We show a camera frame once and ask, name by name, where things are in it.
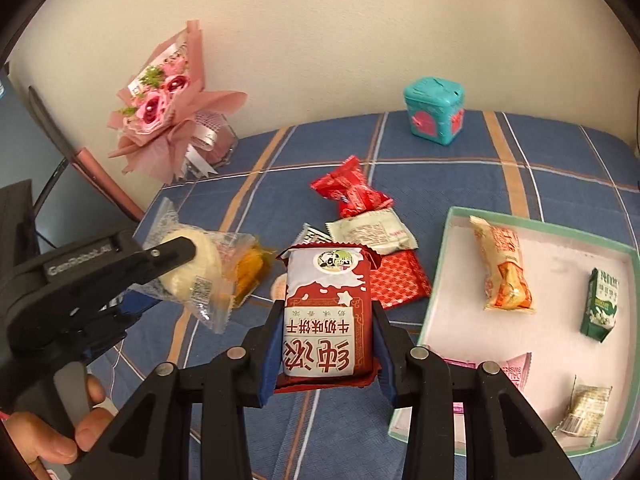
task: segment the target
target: teal box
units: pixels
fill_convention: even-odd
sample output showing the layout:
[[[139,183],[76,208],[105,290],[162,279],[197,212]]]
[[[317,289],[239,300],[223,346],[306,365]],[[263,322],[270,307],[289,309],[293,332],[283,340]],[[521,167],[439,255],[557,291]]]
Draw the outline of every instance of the teal box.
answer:
[[[447,146],[462,129],[465,91],[462,85],[424,77],[404,89],[412,134]]]

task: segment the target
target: green leaves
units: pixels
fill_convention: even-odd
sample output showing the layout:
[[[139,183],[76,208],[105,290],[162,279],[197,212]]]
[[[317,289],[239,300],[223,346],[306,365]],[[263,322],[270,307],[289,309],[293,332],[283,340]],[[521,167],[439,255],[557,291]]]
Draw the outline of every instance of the green leaves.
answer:
[[[131,117],[135,115],[137,111],[138,109],[135,106],[125,106],[124,108],[120,109],[120,113],[125,117]]]
[[[152,88],[160,88],[164,78],[164,70],[158,66],[148,66],[146,67],[145,75],[140,78],[140,82]]]

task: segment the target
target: bed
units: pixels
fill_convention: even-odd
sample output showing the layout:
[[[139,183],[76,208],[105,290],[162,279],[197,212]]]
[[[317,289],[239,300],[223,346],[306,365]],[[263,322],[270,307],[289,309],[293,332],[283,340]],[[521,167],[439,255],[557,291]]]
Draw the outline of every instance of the bed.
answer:
[[[171,199],[183,222],[209,230],[257,235],[263,245],[287,247],[302,224],[323,229],[337,218],[335,202],[308,183],[356,155],[375,189],[396,200],[396,212],[419,243],[418,257],[433,279],[451,206],[492,210],[552,222],[638,248],[640,162],[620,139],[577,124],[498,112],[467,111],[450,146],[412,136],[405,111],[340,118],[281,128],[242,139],[220,174],[161,189],[140,224],[143,240],[160,199]],[[280,208],[279,204],[295,204]],[[239,344],[269,313],[277,264],[216,335],[162,302],[128,337],[92,364],[117,407],[164,360],[204,364]],[[388,311],[415,339],[428,300]],[[377,384],[277,395],[262,410],[247,409],[254,478],[399,479],[405,444],[388,436],[392,409]],[[191,431],[191,475],[199,478],[199,406]],[[632,449],[640,418],[611,449],[574,458],[583,479],[609,479]],[[456,479],[465,459],[456,457]]]

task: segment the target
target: human thumb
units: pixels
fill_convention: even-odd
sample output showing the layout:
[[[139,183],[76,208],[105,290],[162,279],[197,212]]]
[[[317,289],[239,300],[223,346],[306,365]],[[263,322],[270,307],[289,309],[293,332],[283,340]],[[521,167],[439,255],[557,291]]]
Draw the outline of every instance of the human thumb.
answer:
[[[16,412],[4,426],[20,455],[34,471],[38,457],[57,464],[70,464],[78,457],[78,447],[73,440],[59,434],[33,413]]]

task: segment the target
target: red patterned package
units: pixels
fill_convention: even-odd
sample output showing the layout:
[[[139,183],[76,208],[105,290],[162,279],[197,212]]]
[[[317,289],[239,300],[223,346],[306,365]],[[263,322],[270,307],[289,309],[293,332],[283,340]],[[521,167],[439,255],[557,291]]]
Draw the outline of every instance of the red patterned package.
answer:
[[[393,308],[431,295],[431,282],[414,251],[382,256],[380,268],[371,271],[371,299]]]
[[[300,244],[287,251],[282,373],[276,393],[371,384],[378,364],[372,346],[370,271],[380,265],[379,254],[334,242]]]
[[[393,199],[367,186],[360,161],[355,155],[351,155],[335,171],[313,181],[311,189],[324,198],[338,201],[340,218],[384,209],[394,204]]]

